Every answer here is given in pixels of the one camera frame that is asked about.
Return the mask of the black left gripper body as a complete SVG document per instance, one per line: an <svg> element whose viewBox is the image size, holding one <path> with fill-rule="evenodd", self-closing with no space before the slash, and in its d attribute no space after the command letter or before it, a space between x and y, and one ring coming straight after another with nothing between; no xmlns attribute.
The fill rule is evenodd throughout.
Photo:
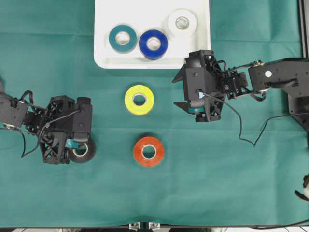
<svg viewBox="0 0 309 232"><path fill-rule="evenodd" d="M69 149L65 148L65 143L72 132L58 123L65 124L77 113L75 100L66 95L55 96L46 108L40 108L34 105L30 95L28 104L32 110L27 112L24 125L28 133L37 136L37 143L29 152L24 151L24 156L39 148L44 163L69 164Z"/></svg>

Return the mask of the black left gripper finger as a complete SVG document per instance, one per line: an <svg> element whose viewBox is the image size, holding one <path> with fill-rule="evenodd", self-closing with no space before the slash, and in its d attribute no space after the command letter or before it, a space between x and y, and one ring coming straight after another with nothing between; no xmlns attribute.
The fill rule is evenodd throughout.
<svg viewBox="0 0 309 232"><path fill-rule="evenodd" d="M78 149L79 143L75 142L73 139L67 139L65 143L65 148L67 149Z"/></svg>

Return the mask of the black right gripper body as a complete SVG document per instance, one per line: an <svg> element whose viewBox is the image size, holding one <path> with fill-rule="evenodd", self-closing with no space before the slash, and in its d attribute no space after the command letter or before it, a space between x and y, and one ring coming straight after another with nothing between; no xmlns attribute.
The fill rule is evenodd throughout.
<svg viewBox="0 0 309 232"><path fill-rule="evenodd" d="M225 63L223 60L208 58L211 72L215 76L216 91L209 94L199 92L204 101L205 113L196 115L196 122L211 122L221 119L221 112L225 98L235 99L236 97L247 94L246 89L248 81L244 72L221 69L220 64Z"/></svg>

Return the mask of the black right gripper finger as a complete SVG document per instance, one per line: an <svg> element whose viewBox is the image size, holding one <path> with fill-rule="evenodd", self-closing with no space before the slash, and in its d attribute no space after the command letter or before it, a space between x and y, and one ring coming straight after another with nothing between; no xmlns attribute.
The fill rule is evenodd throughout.
<svg viewBox="0 0 309 232"><path fill-rule="evenodd" d="M185 77L185 67L181 67L178 71L178 73L176 74L176 76L173 78L173 80L171 81L172 83L177 83L179 81L182 81L183 78Z"/></svg>
<svg viewBox="0 0 309 232"><path fill-rule="evenodd" d="M174 102L173 104L188 114L197 115L205 113L204 101Z"/></svg>

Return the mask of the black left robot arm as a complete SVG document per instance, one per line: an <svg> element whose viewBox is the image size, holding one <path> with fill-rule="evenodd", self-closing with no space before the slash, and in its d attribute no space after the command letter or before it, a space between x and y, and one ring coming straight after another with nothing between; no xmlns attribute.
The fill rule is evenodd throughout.
<svg viewBox="0 0 309 232"><path fill-rule="evenodd" d="M21 157L39 147L44 163L69 164L70 149L66 148L66 141L73 138L73 115L78 110L75 100L66 95L52 97L48 106L42 108L34 104L32 91L27 90L20 98L14 98L0 86L3 128L22 133L21 127L25 126L25 132L37 137L36 146L29 152L23 151Z"/></svg>

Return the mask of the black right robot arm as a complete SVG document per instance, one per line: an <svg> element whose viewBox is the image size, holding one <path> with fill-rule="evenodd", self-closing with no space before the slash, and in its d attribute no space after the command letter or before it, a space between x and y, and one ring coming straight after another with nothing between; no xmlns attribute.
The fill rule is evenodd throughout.
<svg viewBox="0 0 309 232"><path fill-rule="evenodd" d="M212 50L191 52L172 80L183 83L185 99L174 105L195 115L196 122L220 120L225 99L251 96L261 102L271 88L293 98L309 95L308 58L254 61L233 68L221 68L221 63Z"/></svg>

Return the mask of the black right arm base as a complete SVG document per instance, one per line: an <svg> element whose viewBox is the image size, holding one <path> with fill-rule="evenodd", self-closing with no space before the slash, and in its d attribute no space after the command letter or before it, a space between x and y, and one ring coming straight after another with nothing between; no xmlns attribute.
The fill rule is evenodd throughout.
<svg viewBox="0 0 309 232"><path fill-rule="evenodd" d="M292 117L309 132L309 95L299 90L288 93L288 109Z"/></svg>

